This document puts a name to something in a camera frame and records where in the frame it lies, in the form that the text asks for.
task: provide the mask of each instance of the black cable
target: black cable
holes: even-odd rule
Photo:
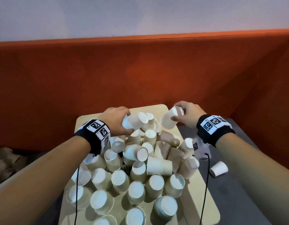
[[[203,203],[203,208],[202,208],[202,215],[201,215],[200,225],[201,225],[201,223],[202,223],[202,218],[203,218],[203,212],[204,212],[204,206],[205,206],[205,200],[206,200],[206,193],[207,193],[208,178],[209,178],[209,169],[210,169],[210,158],[209,158],[209,154],[205,153],[205,155],[208,156],[208,171],[207,171],[205,197],[204,197],[204,203]]]
[[[78,167],[78,170],[77,170],[77,179],[76,179],[76,215],[75,215],[74,225],[76,225],[77,213],[78,213],[78,210],[77,210],[77,201],[78,201],[78,176],[79,176],[79,168],[80,168],[80,166]]]

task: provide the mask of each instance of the white wall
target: white wall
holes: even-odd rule
[[[289,0],[0,0],[0,41],[289,28]]]

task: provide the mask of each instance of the pile of cups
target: pile of cups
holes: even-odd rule
[[[184,115],[184,111],[174,106],[161,118],[162,126],[174,128],[177,122],[171,117],[177,115]],[[113,216],[107,215],[114,205],[114,198],[108,192],[111,187],[119,194],[127,193],[133,206],[126,214],[126,225],[145,224],[146,215],[138,205],[144,202],[146,195],[156,199],[154,209],[161,219],[170,220],[175,215],[175,198],[183,191],[184,179],[190,179],[198,169],[199,161],[193,156],[193,139],[186,138],[180,144],[181,138],[161,131],[161,124],[151,113],[127,116],[123,126],[135,129],[135,132],[130,136],[111,137],[110,146],[103,155],[89,154],[84,159],[79,168],[77,207],[82,210],[91,205],[98,215],[103,216],[94,224],[106,221],[105,224],[117,224]],[[123,163],[132,166],[130,176],[121,170]],[[77,171],[72,176],[75,183],[76,178]],[[95,192],[84,186],[90,180],[97,189]],[[76,185],[69,189],[67,196],[68,201],[75,205]]]

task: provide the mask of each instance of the forearm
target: forearm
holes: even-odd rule
[[[89,143],[74,136],[2,183],[0,224],[34,224],[89,152]]]
[[[273,224],[289,224],[289,170],[233,133],[216,147],[252,200]]]

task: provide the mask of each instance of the wooden table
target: wooden table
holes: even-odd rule
[[[164,104],[153,105],[153,106],[145,106],[145,107],[138,107],[130,109],[131,113],[137,113],[139,111],[143,111],[145,113],[152,113],[158,120],[168,111],[167,106]],[[89,119],[96,119],[99,114],[92,114],[92,115],[83,115],[77,118],[75,132],[78,128],[83,125]],[[175,126],[171,130],[166,130],[162,127],[163,130],[171,132],[177,136],[182,136]],[[65,196],[66,190],[69,189],[74,183],[70,180],[68,185],[65,188],[63,199],[62,199],[62,206],[61,212],[59,217],[59,224],[60,225],[73,225],[75,220],[75,208],[72,207],[69,203],[67,203]],[[95,190],[94,185],[89,182],[87,184],[88,187]],[[203,201],[204,201],[204,193],[205,193],[205,182],[199,172],[197,170],[194,176],[190,180],[186,180],[185,188],[183,190],[182,195],[177,199],[178,203],[178,211],[176,215],[173,217],[171,221],[167,224],[170,225],[197,225],[200,222],[200,217],[202,213]],[[112,190],[111,194],[115,197],[115,204],[113,209],[109,214],[115,216],[118,221],[118,225],[124,225],[124,216],[127,210],[131,207],[129,202],[127,202],[126,195],[116,195]],[[164,221],[160,220],[153,209],[153,201],[145,201],[140,205],[141,208],[144,209],[146,212],[146,225],[161,225],[165,224]],[[95,214],[93,209],[89,206],[85,210],[79,211],[77,216],[77,225],[78,224],[92,224],[93,221],[98,218],[98,215]],[[206,195],[206,202],[205,202],[205,209],[203,213],[202,224],[203,225],[212,225],[217,224],[220,220],[220,214],[215,205],[215,202],[209,192],[207,190]]]

